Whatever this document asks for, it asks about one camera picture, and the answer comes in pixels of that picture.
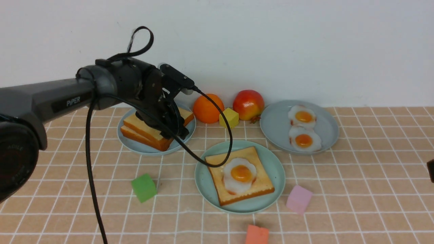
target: orange cube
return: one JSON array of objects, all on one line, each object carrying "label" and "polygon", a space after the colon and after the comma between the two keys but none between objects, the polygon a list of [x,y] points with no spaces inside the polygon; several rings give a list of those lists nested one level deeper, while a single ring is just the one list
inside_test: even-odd
[{"label": "orange cube", "polygon": [[268,229],[249,225],[246,244],[268,244]]}]

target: yellow cube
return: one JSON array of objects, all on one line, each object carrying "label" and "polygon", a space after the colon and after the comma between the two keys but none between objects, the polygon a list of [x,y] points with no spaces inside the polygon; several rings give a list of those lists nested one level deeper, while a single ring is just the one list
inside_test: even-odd
[{"label": "yellow cube", "polygon": [[[233,127],[237,126],[238,123],[240,122],[240,116],[237,112],[235,112],[234,110],[227,108],[223,111],[224,116],[227,119],[227,122],[229,123],[229,127],[232,129]],[[226,127],[226,123],[224,122],[223,116],[220,114],[219,115],[219,121],[220,121],[220,125],[227,128]]]}]

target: black cable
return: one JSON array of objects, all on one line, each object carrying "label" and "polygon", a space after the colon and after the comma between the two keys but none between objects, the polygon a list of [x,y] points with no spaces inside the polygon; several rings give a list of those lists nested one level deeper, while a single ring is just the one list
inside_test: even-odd
[{"label": "black cable", "polygon": [[86,148],[86,165],[87,165],[87,174],[89,176],[89,188],[92,194],[93,207],[95,208],[96,220],[98,221],[99,230],[101,231],[102,242],[104,244],[108,244],[107,236],[105,234],[104,225],[102,224],[101,213],[99,212],[98,200],[96,198],[96,190],[95,184],[93,182],[93,174],[92,174],[92,162],[90,158],[90,121],[92,119],[92,112],[95,108],[96,103],[99,99],[93,99],[89,110],[87,112],[86,118],[86,136],[85,136],[85,148]]},{"label": "black cable", "polygon": [[89,176],[89,188],[92,194],[92,201],[93,201],[93,206],[95,208],[95,214],[96,214],[96,219],[98,221],[98,225],[99,225],[99,229],[101,231],[101,236],[102,236],[102,241],[104,244],[108,244],[107,242],[107,236],[105,234],[105,230],[104,230],[104,225],[102,223],[102,218],[101,218],[101,213],[99,211],[99,206],[98,206],[98,199],[96,197],[96,190],[95,190],[95,184],[93,181],[93,174],[92,174],[92,162],[91,162],[91,157],[90,157],[90,122],[92,119],[92,113],[93,110],[95,108],[96,103],[103,97],[111,97],[113,99],[116,99],[118,101],[124,102],[132,107],[134,107],[137,110],[140,110],[142,113],[146,114],[147,116],[149,116],[151,119],[153,119],[154,121],[156,121],[168,134],[170,134],[170,136],[172,136],[184,149],[186,152],[188,152],[188,154],[190,154],[194,159],[198,160],[200,163],[206,165],[207,167],[211,167],[211,168],[217,168],[220,167],[222,165],[224,165],[229,156],[230,153],[232,151],[232,144],[233,144],[233,137],[232,137],[232,131],[230,129],[229,126],[229,122],[227,121],[226,117],[223,114],[223,111],[221,111],[221,109],[218,107],[218,105],[206,94],[204,94],[201,90],[199,90],[197,87],[193,88],[194,91],[197,91],[198,93],[200,93],[201,95],[203,95],[205,98],[207,98],[219,111],[219,113],[222,115],[223,120],[226,123],[228,132],[229,132],[229,149],[228,152],[226,154],[226,158],[218,165],[212,165],[207,163],[206,161],[202,160],[201,158],[199,158],[194,152],[192,152],[182,141],[181,139],[179,139],[163,122],[161,122],[160,120],[158,120],[156,117],[154,117],[151,113],[148,113],[146,110],[144,110],[143,108],[138,107],[137,105],[122,99],[120,97],[117,97],[115,95],[112,94],[103,94],[95,99],[92,100],[90,106],[89,106],[89,110],[87,113],[87,119],[86,119],[86,136],[85,136],[85,149],[86,149],[86,165],[87,165],[87,172],[88,172],[88,176]]},{"label": "black cable", "polygon": [[[131,47],[133,45],[134,35],[140,30],[148,30],[149,31],[149,34],[151,35],[149,37],[149,42],[147,43],[147,45],[144,48],[140,49],[139,51],[130,53]],[[128,51],[126,53],[118,53],[118,54],[108,58],[107,60],[114,62],[114,61],[124,59],[124,58],[139,56],[139,55],[145,53],[146,51],[148,51],[152,47],[153,43],[154,43],[154,34],[152,33],[152,31],[145,26],[141,26],[133,32],[131,39],[130,39],[130,43],[128,45]]]},{"label": "black cable", "polygon": [[[143,30],[143,29],[145,29],[145,30],[148,30],[149,31],[149,34],[151,35],[150,36],[150,38],[149,38],[149,42],[148,42],[148,44],[144,47],[144,48],[142,48],[142,49],[140,49],[139,51],[136,51],[136,52],[133,52],[133,53],[131,53],[130,51],[131,51],[131,48],[132,48],[132,44],[133,44],[133,40],[134,40],[134,35],[139,31],[139,30]],[[154,34],[152,33],[152,31],[150,30],[150,29],[148,29],[147,27],[145,27],[145,26],[141,26],[141,27],[139,27],[139,28],[137,28],[134,32],[133,32],[133,34],[132,34],[132,36],[131,36],[131,39],[130,39],[130,43],[129,43],[129,45],[128,45],[128,49],[127,49],[127,52],[126,53],[118,53],[118,54],[116,54],[116,55],[114,55],[114,56],[112,56],[112,57],[110,57],[108,60],[110,60],[110,61],[112,61],[112,62],[114,62],[114,61],[117,61],[117,60],[120,60],[120,59],[124,59],[124,58],[129,58],[129,57],[134,57],[134,56],[138,56],[138,55],[141,55],[141,54],[143,54],[143,53],[145,53],[146,51],[148,51],[150,48],[151,48],[151,46],[152,46],[152,44],[154,43]],[[77,71],[77,73],[76,73],[76,78],[77,79],[80,79],[80,78],[82,78],[81,76],[80,76],[80,74],[79,74],[79,72],[80,72],[80,70],[81,69],[85,69],[87,72],[89,72],[90,73],[90,75],[92,76],[92,83],[93,83],[93,85],[95,86],[95,90],[96,90],[96,80],[95,80],[95,77],[94,77],[94,75],[93,75],[93,73],[89,70],[89,69],[87,69],[87,68],[80,68],[78,71]],[[102,218],[101,218],[101,213],[100,213],[100,211],[99,211],[99,206],[98,206],[98,199],[96,198],[96,190],[95,190],[95,183],[94,183],[94,181],[93,181],[93,173],[92,173],[92,161],[91,161],[91,157],[90,157],[90,122],[91,122],[91,119],[92,119],[92,113],[93,113],[93,110],[94,110],[94,108],[95,108],[95,105],[96,105],[96,103],[101,99],[101,98],[103,98],[103,97],[111,97],[111,98],[113,98],[113,99],[116,99],[116,100],[118,100],[118,101],[120,101],[120,102],[123,102],[123,103],[125,103],[125,104],[128,104],[128,105],[130,105],[130,106],[132,106],[133,108],[135,108],[136,110],[139,110],[140,112],[142,112],[142,113],[144,113],[144,114],[146,114],[147,116],[149,116],[151,119],[153,119],[154,121],[156,121],[162,128],[163,128],[163,130],[165,130],[171,137],[173,137],[174,139],[175,139],[175,141],[177,141],[178,143],[179,143],[179,145],[181,145],[184,149],[185,149],[185,151],[186,152],[188,152],[194,159],[196,159],[196,160],[198,160],[200,163],[202,163],[202,164],[204,164],[204,165],[206,165],[207,167],[211,167],[211,168],[218,168],[218,167],[220,167],[220,166],[222,166],[222,165],[224,165],[226,162],[227,162],[227,160],[228,160],[228,158],[229,158],[229,156],[230,156],[230,153],[231,153],[231,151],[232,151],[232,144],[233,144],[233,137],[232,137],[232,131],[231,131],[231,129],[230,129],[230,126],[229,126],[229,122],[227,121],[227,119],[226,119],[226,117],[224,116],[224,114],[223,114],[223,111],[219,108],[219,106],[209,97],[209,96],[207,96],[205,93],[203,93],[201,90],[199,90],[199,88],[198,87],[196,87],[196,86],[194,86],[193,88],[192,88],[194,91],[196,91],[196,92],[198,92],[199,94],[201,94],[201,95],[203,95],[206,99],[208,99],[216,108],[217,108],[217,110],[219,111],[219,113],[222,115],[222,117],[223,117],[223,120],[224,120],[224,122],[225,122],[225,124],[226,124],[226,127],[227,127],[227,130],[228,130],[228,132],[229,132],[229,149],[228,149],[228,152],[227,152],[227,154],[226,154],[226,157],[225,157],[225,159],[223,160],[223,162],[221,162],[220,164],[218,164],[218,165],[212,165],[212,164],[208,164],[205,160],[202,160],[201,158],[199,158],[196,154],[194,154],[182,141],[181,141],[181,139],[175,134],[175,133],[173,133],[163,122],[161,122],[159,119],[157,119],[154,115],[152,115],[151,113],[148,113],[146,110],[144,110],[143,108],[141,108],[141,107],[138,107],[137,105],[135,105],[135,104],[133,104],[133,103],[131,103],[131,102],[129,102],[129,101],[127,101],[127,100],[125,100],[125,99],[122,99],[122,98],[120,98],[120,97],[117,97],[117,96],[115,96],[115,95],[112,95],[112,94],[102,94],[102,95],[100,95],[100,96],[97,96],[96,94],[95,94],[95,98],[92,100],[92,102],[91,102],[91,104],[90,104],[90,106],[89,106],[89,110],[88,110],[88,113],[87,113],[87,118],[86,118],[86,129],[85,129],[85,133],[86,133],[86,135],[85,135],[85,149],[86,149],[86,165],[87,165],[87,173],[88,173],[88,176],[89,176],[89,188],[90,188],[90,191],[91,191],[91,194],[92,194],[92,201],[93,201],[93,206],[94,206],[94,208],[95,208],[95,215],[96,215],[96,219],[97,219],[97,221],[98,221],[98,226],[99,226],[99,229],[100,229],[100,231],[101,231],[101,236],[102,236],[102,241],[103,241],[103,243],[104,244],[108,244],[108,242],[107,242],[107,235],[106,235],[106,233],[105,233],[105,230],[104,230],[104,225],[103,225],[103,223],[102,223]],[[175,110],[176,111],[176,113],[177,113],[177,116],[180,116],[180,114],[179,114],[179,111],[177,111],[177,109]]]},{"label": "black cable", "polygon": [[100,98],[103,98],[103,97],[111,97],[111,98],[114,98],[114,99],[116,99],[116,100],[118,100],[118,101],[120,101],[120,102],[123,102],[123,103],[126,103],[126,104],[128,104],[128,105],[130,105],[130,106],[132,106],[133,108],[135,108],[135,109],[137,109],[137,110],[139,110],[140,112],[142,112],[142,113],[144,113],[144,114],[146,114],[147,116],[149,116],[151,119],[153,119],[154,121],[156,121],[162,128],[163,128],[163,130],[165,130],[171,137],[173,137],[174,139],[175,139],[175,141],[177,141],[194,159],[196,159],[196,160],[198,160],[199,162],[201,162],[202,164],[204,164],[204,165],[206,165],[207,167],[210,167],[210,168],[218,168],[218,167],[220,167],[220,166],[222,166],[222,165],[224,165],[226,162],[227,162],[227,160],[228,160],[228,158],[229,158],[229,156],[230,156],[230,152],[232,151],[232,144],[233,144],[233,137],[232,137],[232,131],[231,131],[231,129],[230,129],[230,127],[229,127],[229,122],[227,121],[227,119],[226,119],[226,117],[224,116],[224,114],[223,114],[223,111],[218,107],[218,105],[209,97],[209,96],[207,96],[206,94],[204,94],[201,90],[199,90],[198,88],[196,88],[197,90],[198,90],[198,93],[200,93],[200,94],[202,94],[204,97],[206,97],[211,103],[213,103],[213,105],[217,108],[217,110],[220,112],[220,114],[222,115],[222,117],[223,117],[223,120],[224,120],[224,122],[226,123],[226,126],[227,126],[227,128],[228,128],[228,132],[229,132],[229,150],[228,150],[228,152],[227,152],[227,154],[226,154],[226,158],[223,160],[223,162],[221,162],[220,164],[217,164],[217,165],[212,165],[212,164],[209,164],[209,163],[207,163],[206,161],[204,161],[204,160],[202,160],[201,158],[199,158],[196,154],[194,154],[194,152],[192,152],[183,142],[182,142],[182,140],[181,139],[179,139],[179,137],[177,137],[176,136],[176,134],[175,133],[173,133],[163,122],[161,122],[158,118],[156,118],[153,114],[151,114],[151,113],[149,113],[148,111],[146,111],[146,110],[144,110],[143,108],[140,108],[140,107],[138,107],[137,105],[135,105],[135,104],[133,104],[133,103],[131,103],[131,102],[129,102],[129,101],[127,101],[127,100],[125,100],[125,99],[122,99],[122,98],[120,98],[120,97],[117,97],[117,96],[115,96],[115,95],[112,95],[112,94],[102,94],[101,96],[100,96]]}]

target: egg white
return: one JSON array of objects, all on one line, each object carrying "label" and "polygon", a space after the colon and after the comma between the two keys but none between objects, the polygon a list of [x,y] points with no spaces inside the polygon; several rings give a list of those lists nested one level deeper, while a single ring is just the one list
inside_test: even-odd
[{"label": "egg white", "polygon": [[[235,180],[230,172],[238,165],[246,166],[252,173],[252,180],[248,182],[240,182]],[[226,190],[235,194],[242,194],[252,187],[252,181],[256,177],[256,167],[245,158],[232,159],[223,169],[224,187]]]},{"label": "egg white", "polygon": [[[301,134],[307,134],[312,138],[312,145],[307,148],[301,148],[296,143],[296,137]],[[293,125],[289,129],[289,142],[293,148],[300,152],[316,152],[321,149],[321,138],[312,128],[304,128],[301,125]]]},{"label": "egg white", "polygon": [[[298,113],[300,111],[308,112],[312,116],[312,121],[306,123],[306,122],[302,122],[302,121],[297,120],[296,119],[296,113]],[[308,109],[307,107],[305,107],[303,105],[293,106],[288,112],[288,118],[289,118],[291,125],[303,125],[306,128],[313,128],[316,125],[316,114],[311,109]]]}]

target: green cube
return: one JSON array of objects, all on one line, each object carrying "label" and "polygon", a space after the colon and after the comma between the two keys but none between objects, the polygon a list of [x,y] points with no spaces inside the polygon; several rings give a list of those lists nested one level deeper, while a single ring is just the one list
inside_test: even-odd
[{"label": "green cube", "polygon": [[152,178],[148,174],[144,174],[131,181],[134,194],[141,203],[151,199],[157,194],[157,189]]}]

